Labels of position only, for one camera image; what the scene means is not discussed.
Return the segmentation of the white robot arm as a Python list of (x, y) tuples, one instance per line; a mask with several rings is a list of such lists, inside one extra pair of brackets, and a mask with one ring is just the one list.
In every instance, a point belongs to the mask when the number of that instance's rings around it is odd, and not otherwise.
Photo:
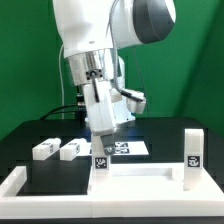
[(113, 103), (124, 98), (141, 113), (143, 93), (118, 84), (118, 50), (165, 39), (173, 29), (173, 0), (53, 0), (57, 29), (73, 82), (82, 88), (95, 155), (115, 152)]

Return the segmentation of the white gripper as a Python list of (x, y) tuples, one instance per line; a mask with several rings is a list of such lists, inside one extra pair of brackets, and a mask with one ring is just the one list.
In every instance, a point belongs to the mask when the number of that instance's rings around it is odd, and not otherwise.
[(116, 120), (110, 96), (110, 85), (107, 81), (96, 82), (99, 101), (95, 99), (94, 86), (86, 84), (83, 86), (84, 100), (87, 110), (87, 118), (91, 133), (102, 136), (101, 141), (106, 155), (115, 153), (114, 133), (116, 131)]

